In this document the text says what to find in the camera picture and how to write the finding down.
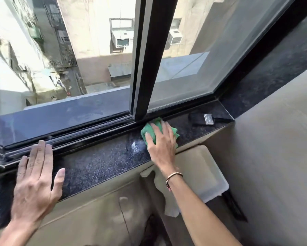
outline cleaning rag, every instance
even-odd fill
[[[163,131],[163,128],[161,126],[161,118],[160,117],[152,120],[150,123],[155,124],[160,129],[161,132]],[[154,144],[156,144],[156,135],[155,135],[154,129],[151,127],[150,123],[147,123],[144,126],[144,128],[141,130],[141,136],[142,136],[144,142],[146,143],[146,145],[148,145],[147,140],[146,140],[146,136],[145,136],[146,132],[149,132]],[[173,134],[176,136],[176,138],[178,138],[180,136],[178,133],[176,133],[177,132],[176,128],[172,128],[172,131],[173,131]]]

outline bracelet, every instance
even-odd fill
[[[166,187],[168,188],[168,190],[171,191],[171,188],[170,188],[170,185],[168,184],[168,181],[170,180],[170,178],[172,178],[174,175],[181,175],[183,177],[183,174],[181,173],[178,173],[178,172],[175,172],[173,174],[171,174],[170,176],[167,177],[167,180],[166,180]]]

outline air conditioner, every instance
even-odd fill
[[[167,37],[167,42],[171,45],[180,44],[182,40],[182,34],[177,28],[171,28]]]
[[[111,31],[112,42],[115,48],[127,47],[133,41],[133,30],[113,30]]]

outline person's left hand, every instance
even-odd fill
[[[18,168],[17,183],[11,209],[11,222],[38,228],[62,195],[65,169],[57,172],[52,184],[52,146],[44,141],[35,144],[29,160],[23,156]]]

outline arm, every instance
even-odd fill
[[[162,121],[163,133],[151,124],[156,135],[156,145],[146,133],[148,151],[152,161],[167,178],[177,172],[175,166],[175,143],[171,126]],[[241,246],[224,224],[188,187],[180,175],[170,178],[169,185],[180,208],[183,220],[196,246]]]
[[[65,169],[57,172],[52,184],[53,154],[51,145],[39,141],[29,160],[23,156],[18,167],[11,209],[11,221],[0,236],[0,246],[24,246],[43,218],[52,211],[62,195]]]

